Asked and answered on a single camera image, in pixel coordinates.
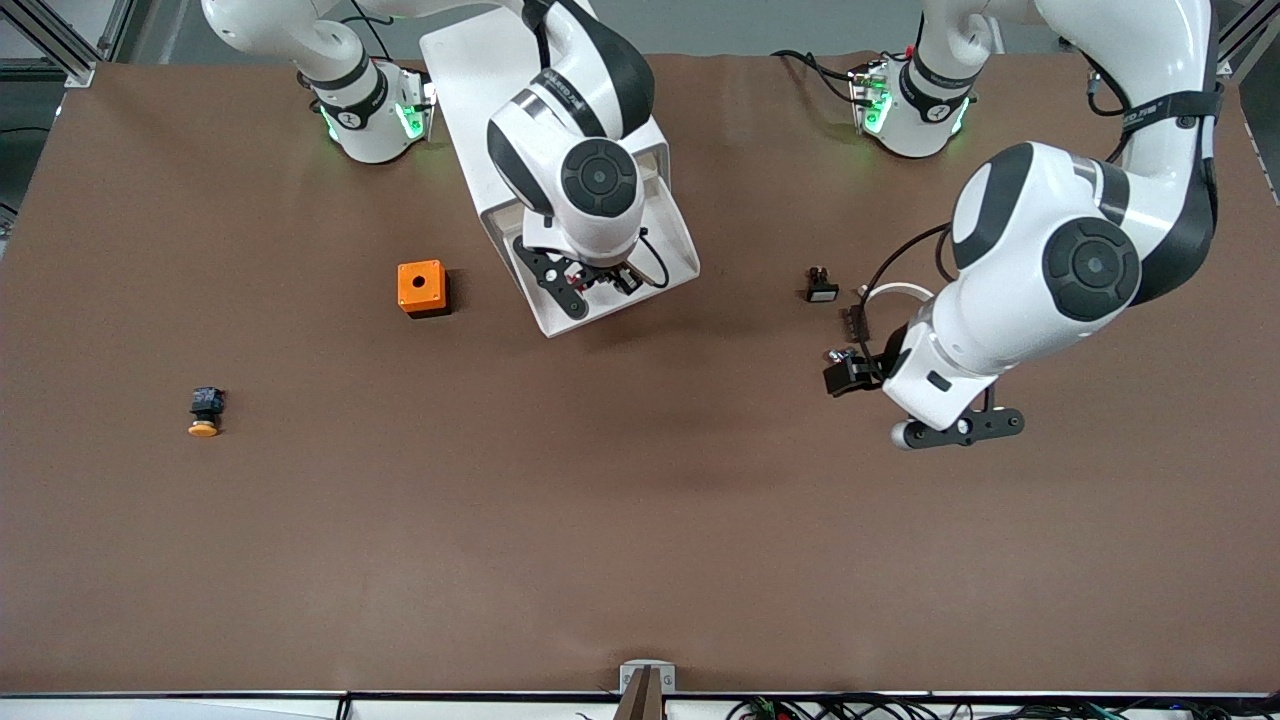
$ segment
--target metal frame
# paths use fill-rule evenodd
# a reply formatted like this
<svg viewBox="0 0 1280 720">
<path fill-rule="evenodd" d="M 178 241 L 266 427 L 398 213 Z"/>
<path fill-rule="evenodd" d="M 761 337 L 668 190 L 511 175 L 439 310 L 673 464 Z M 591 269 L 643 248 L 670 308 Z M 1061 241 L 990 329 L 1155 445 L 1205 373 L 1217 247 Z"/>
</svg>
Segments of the metal frame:
<svg viewBox="0 0 1280 720">
<path fill-rule="evenodd" d="M 93 81 L 93 65 L 102 55 L 45 0 L 0 0 L 0 15 L 67 73 L 67 87 L 88 87 Z"/>
<path fill-rule="evenodd" d="M 1236 81 L 1249 74 L 1262 54 L 1275 42 L 1276 36 L 1280 36 L 1280 22 L 1274 22 L 1277 17 L 1280 17 L 1280 0 L 1257 0 L 1240 10 L 1240 14 L 1222 28 L 1219 35 L 1220 65 L 1230 61 L 1251 40 L 1254 40 L 1253 47 L 1231 74 Z"/>
</svg>

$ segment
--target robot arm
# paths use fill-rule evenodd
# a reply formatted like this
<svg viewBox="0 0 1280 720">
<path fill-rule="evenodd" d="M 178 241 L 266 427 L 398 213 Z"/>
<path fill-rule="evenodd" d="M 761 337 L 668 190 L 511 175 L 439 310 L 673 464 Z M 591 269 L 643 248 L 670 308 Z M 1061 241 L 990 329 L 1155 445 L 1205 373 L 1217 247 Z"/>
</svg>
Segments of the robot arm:
<svg viewBox="0 0 1280 720">
<path fill-rule="evenodd" d="M 370 60 L 349 27 L 321 20 L 338 0 L 201 0 L 210 27 L 250 55 L 292 61 L 316 94 L 329 135 L 361 163 L 385 163 L 425 135 L 421 76 Z"/>
<path fill-rule="evenodd" d="M 966 14 L 975 4 L 927 1 L 933 17 L 961 5 Z M 1210 0 L 1036 0 L 1034 9 L 1106 73 L 1126 108 L 1128 147 L 1114 165 L 1021 143 L 969 179 L 952 220 L 959 279 L 925 302 L 879 363 L 884 392 L 936 430 L 1002 373 L 1180 286 L 1213 236 L 1221 99 Z M 938 72 L 980 69 L 954 51 L 954 33 L 947 44 L 931 40 L 929 18 L 927 10 L 916 56 L 946 68 Z"/>
<path fill-rule="evenodd" d="M 321 20 L 338 0 L 201 0 L 219 36 L 241 51 L 292 60 L 321 101 L 348 155 L 381 163 L 424 136 L 416 73 L 370 61 L 356 33 Z M 644 56 L 575 0 L 364 0 L 369 10 L 426 17 L 488 4 L 522 18 L 544 69 L 493 117 L 489 154 L 526 205 L 524 245 L 618 275 L 640 238 L 644 188 L 617 141 L 649 122 L 654 79 Z M 557 56 L 552 64 L 552 54 Z"/>
<path fill-rule="evenodd" d="M 516 13 L 539 37 L 543 70 L 488 128 L 498 173 L 527 208 L 522 242 L 617 273 L 636 247 L 644 188 L 617 141 L 649 122 L 649 63 L 575 0 L 364 0 L 388 15 L 425 17 L 477 3 Z M 552 54 L 558 58 L 552 63 Z M 613 275 L 623 292 L 639 286 Z M 627 278 L 634 275 L 627 272 Z"/>
</svg>

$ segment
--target metal bracket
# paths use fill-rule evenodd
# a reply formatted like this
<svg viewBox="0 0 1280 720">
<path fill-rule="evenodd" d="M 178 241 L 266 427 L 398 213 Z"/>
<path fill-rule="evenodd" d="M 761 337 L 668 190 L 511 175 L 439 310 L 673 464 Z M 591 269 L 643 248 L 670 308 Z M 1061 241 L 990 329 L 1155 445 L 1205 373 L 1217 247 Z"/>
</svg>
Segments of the metal bracket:
<svg viewBox="0 0 1280 720">
<path fill-rule="evenodd" d="M 618 667 L 618 692 L 625 694 L 631 680 L 645 667 L 653 667 L 653 673 L 657 673 L 655 679 L 662 694 L 676 692 L 676 665 L 664 660 L 628 660 L 623 662 Z"/>
<path fill-rule="evenodd" d="M 890 439 L 901 450 L 925 450 L 948 445 L 972 447 L 986 439 L 1014 437 L 1021 433 L 1025 425 L 1027 420 L 1023 414 L 1012 407 L 970 410 L 960 415 L 960 419 L 950 428 L 941 432 L 919 420 L 899 423 L 890 433 Z"/>
<path fill-rule="evenodd" d="M 534 274 L 538 287 L 545 290 L 566 315 L 575 320 L 581 320 L 586 316 L 590 310 L 586 299 L 582 297 L 577 288 L 573 287 L 573 283 L 566 277 L 570 265 L 573 263 L 563 258 L 552 260 L 545 252 L 525 247 L 525 236 L 517 237 L 511 243 L 511 247 L 516 251 L 520 261 Z"/>
<path fill-rule="evenodd" d="M 67 87 L 88 87 L 93 74 L 92 65 L 102 55 L 67 24 L 46 0 L 0 0 L 0 18 L 9 20 L 45 58 L 67 73 Z"/>
<path fill-rule="evenodd" d="M 67 90 L 86 88 L 93 85 L 93 73 L 96 72 L 97 72 L 97 63 L 96 61 L 90 63 L 87 73 L 82 76 L 67 76 L 67 82 L 63 83 L 63 87 L 65 87 Z"/>
</svg>

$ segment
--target orange box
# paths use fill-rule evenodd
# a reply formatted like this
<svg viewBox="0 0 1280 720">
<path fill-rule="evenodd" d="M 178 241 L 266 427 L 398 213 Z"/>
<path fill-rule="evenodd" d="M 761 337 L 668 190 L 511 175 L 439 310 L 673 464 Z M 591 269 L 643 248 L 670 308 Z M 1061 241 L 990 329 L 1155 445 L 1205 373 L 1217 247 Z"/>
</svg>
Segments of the orange box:
<svg viewBox="0 0 1280 720">
<path fill-rule="evenodd" d="M 396 278 L 399 305 L 410 318 L 439 318 L 453 311 L 449 306 L 449 275 L 439 260 L 404 263 Z"/>
</svg>

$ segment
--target black cable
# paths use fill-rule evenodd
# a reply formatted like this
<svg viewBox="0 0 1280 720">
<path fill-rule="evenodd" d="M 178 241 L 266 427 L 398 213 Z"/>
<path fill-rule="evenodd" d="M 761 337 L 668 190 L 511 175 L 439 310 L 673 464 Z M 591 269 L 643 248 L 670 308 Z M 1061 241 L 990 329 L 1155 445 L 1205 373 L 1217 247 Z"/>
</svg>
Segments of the black cable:
<svg viewBox="0 0 1280 720">
<path fill-rule="evenodd" d="M 351 23 L 365 23 L 365 24 L 378 23 L 380 26 L 392 26 L 392 24 L 396 24 L 396 18 L 388 18 L 388 19 L 384 20 L 381 18 L 370 18 L 370 17 L 361 17 L 361 15 L 351 15 L 349 18 L 342 18 L 338 22 L 342 23 L 342 24 L 351 24 Z"/>
<path fill-rule="evenodd" d="M 943 232 L 942 234 L 946 236 L 950 232 L 951 232 L 951 228 L 947 228 L 946 232 Z M 942 717 L 938 717 L 938 714 L 934 712 L 927 705 L 922 705 L 919 702 L 915 702 L 914 700 L 906 700 L 906 698 L 899 698 L 897 702 L 899 702 L 899 705 L 901 705 L 902 707 L 906 707 L 908 710 L 913 710 L 914 708 L 914 710 L 919 711 L 928 720 L 942 720 Z"/>
<path fill-rule="evenodd" d="M 1129 147 L 1129 133 L 1120 133 L 1120 142 L 1116 143 L 1116 149 L 1107 155 L 1107 163 L 1115 163 L 1124 154 L 1124 149 Z"/>
<path fill-rule="evenodd" d="M 851 319 L 852 320 L 851 324 L 854 327 L 865 327 L 867 325 L 867 299 L 870 297 L 872 291 L 876 290 L 877 283 L 879 283 L 881 277 L 884 274 L 886 270 L 888 270 L 890 265 L 892 265 L 908 250 L 910 250 L 910 249 L 915 247 L 916 245 L 924 242 L 925 240 L 928 240 L 928 238 L 931 238 L 931 237 L 933 237 L 933 236 L 936 236 L 936 234 L 938 234 L 941 232 L 946 232 L 948 229 L 951 229 L 951 223 L 942 223 L 941 225 L 929 228 L 929 229 L 924 231 L 923 233 L 913 237 L 911 240 L 904 242 L 901 247 L 899 247 L 897 250 L 895 250 L 893 254 L 890 255 L 888 259 L 884 260 L 884 263 L 881 264 L 879 269 L 876 270 L 876 274 L 872 275 L 872 282 L 867 283 L 867 291 L 863 292 L 861 297 L 858 300 L 858 305 L 854 305 L 852 307 L 850 307 L 850 313 L 856 313 L 858 314 L 856 318 Z M 868 350 L 868 347 L 867 347 L 867 338 L 863 337 L 864 333 L 854 333 L 854 334 L 856 336 L 854 340 L 858 341 L 858 348 L 863 351 L 863 357 L 867 359 L 867 366 L 870 368 L 870 370 L 872 370 L 872 377 L 883 383 L 884 382 L 884 373 L 881 372 L 879 365 L 877 365 L 876 360 L 872 357 L 870 350 Z M 893 712 L 893 715 L 896 716 L 896 720 L 902 720 L 901 715 L 897 715 L 896 712 Z"/>
<path fill-rule="evenodd" d="M 813 53 L 806 53 L 806 54 L 801 55 L 800 53 L 797 53 L 795 50 L 778 50 L 777 53 L 771 53 L 769 56 L 771 58 L 795 58 L 796 60 L 800 60 L 801 63 L 809 65 L 810 68 L 818 70 L 819 73 L 822 73 L 822 74 L 824 74 L 824 76 L 827 76 L 829 78 L 849 79 L 849 76 L 841 73 L 840 70 L 833 70 L 833 69 L 831 69 L 831 68 L 828 68 L 828 67 L 818 63 L 818 58 L 815 58 Z"/>
<path fill-rule="evenodd" d="M 649 234 L 649 228 L 640 228 L 640 242 L 643 242 L 644 246 L 649 249 L 649 252 L 653 255 L 653 259 L 657 260 L 658 266 L 662 268 L 662 284 L 653 283 L 653 287 L 662 290 L 668 284 L 671 284 L 671 270 L 668 270 L 667 264 L 662 261 L 662 255 L 658 255 L 658 251 L 653 249 L 653 245 L 649 245 L 649 238 L 646 237 L 648 234 Z"/>
<path fill-rule="evenodd" d="M 799 703 L 781 701 L 778 706 L 795 716 L 796 720 L 817 720 L 808 710 L 800 707 Z"/>
<path fill-rule="evenodd" d="M 343 694 L 338 700 L 338 712 L 334 714 L 334 720 L 349 720 L 351 719 L 351 694 Z"/>
<path fill-rule="evenodd" d="M 865 68 L 867 65 L 859 65 L 859 68 L 850 69 L 849 73 L 841 73 L 841 72 L 837 72 L 837 70 L 833 70 L 831 68 L 824 67 L 822 63 L 818 61 L 817 58 L 814 58 L 813 53 L 806 53 L 806 54 L 801 55 L 800 53 L 796 53 L 795 50 L 778 50 L 776 53 L 771 53 L 769 56 L 771 58 L 795 58 L 795 59 L 800 60 L 801 63 L 804 63 L 805 65 L 808 65 L 814 72 L 817 72 L 818 77 L 822 78 L 823 85 L 826 85 L 827 90 L 829 90 L 832 92 L 832 95 L 835 95 L 836 97 L 840 97 L 841 100 L 844 100 L 845 102 L 849 102 L 851 105 L 858 105 L 859 108 L 870 108 L 872 106 L 872 104 L 870 104 L 869 100 L 863 100 L 860 97 L 852 97 L 852 96 L 845 95 L 844 92 L 840 91 L 838 87 L 836 87 L 831 82 L 831 78 L 837 78 L 837 79 L 842 79 L 845 82 L 849 82 L 849 73 L 855 72 L 859 68 Z"/>
<path fill-rule="evenodd" d="M 1115 110 L 1103 110 L 1102 108 L 1098 108 L 1098 99 L 1094 96 L 1093 92 L 1089 92 L 1088 97 L 1089 97 L 1089 109 L 1093 110 L 1094 115 L 1102 115 L 1103 118 L 1114 118 L 1116 115 L 1124 114 L 1124 108 L 1116 108 Z"/>
<path fill-rule="evenodd" d="M 374 33 L 374 40 L 376 40 L 378 46 L 383 49 L 383 56 L 390 60 L 392 54 L 387 50 L 387 44 L 383 42 L 383 36 L 378 35 L 378 28 L 374 27 L 374 19 L 370 18 L 367 13 L 365 13 L 365 9 L 361 8 L 360 3 L 356 3 L 356 0 L 351 0 L 351 6 L 356 9 L 356 13 L 358 13 L 360 17 L 365 20 L 365 24 L 369 26 L 369 32 Z"/>
<path fill-rule="evenodd" d="M 724 715 L 724 720 L 733 720 L 733 715 L 736 715 L 737 711 L 742 710 L 744 707 L 751 707 L 751 701 L 744 700 L 737 705 L 735 705 L 733 707 L 731 707 L 730 711 Z"/>
<path fill-rule="evenodd" d="M 938 274 L 942 275 L 942 279 L 947 281 L 948 283 L 954 283 L 956 282 L 957 278 L 955 278 L 947 270 L 946 263 L 942 261 L 942 247 L 946 246 L 947 238 L 950 237 L 951 237 L 951 228 L 947 228 L 942 234 L 938 236 L 938 246 L 933 249 L 933 264 L 934 266 L 938 268 Z"/>
<path fill-rule="evenodd" d="M 1093 68 L 1093 72 L 1097 73 L 1100 78 L 1102 78 L 1102 82 L 1107 83 L 1107 87 L 1111 88 L 1111 92 L 1114 92 L 1116 99 L 1120 100 L 1120 111 L 1114 114 L 1123 115 L 1129 110 L 1132 110 L 1133 102 L 1129 100 L 1129 95 L 1124 91 L 1123 87 L 1120 87 L 1120 83 L 1117 83 L 1116 79 L 1111 77 L 1111 73 L 1103 69 L 1102 65 L 1097 64 L 1097 61 L 1094 61 L 1093 58 L 1088 55 L 1084 55 L 1084 60 L 1089 63 L 1089 67 Z M 1094 113 L 1098 113 L 1092 94 L 1089 94 L 1089 108 L 1093 109 Z M 1120 132 L 1120 141 L 1116 142 L 1115 150 L 1112 150 L 1111 154 L 1107 155 L 1107 163 L 1115 163 L 1116 160 L 1120 159 L 1120 155 L 1124 154 L 1124 149 L 1129 146 L 1129 135 L 1130 133 L 1124 131 Z"/>
<path fill-rule="evenodd" d="M 547 37 L 547 23 L 539 23 L 534 28 L 534 40 L 538 41 L 538 65 L 545 70 L 552 67 L 552 46 Z"/>
</svg>

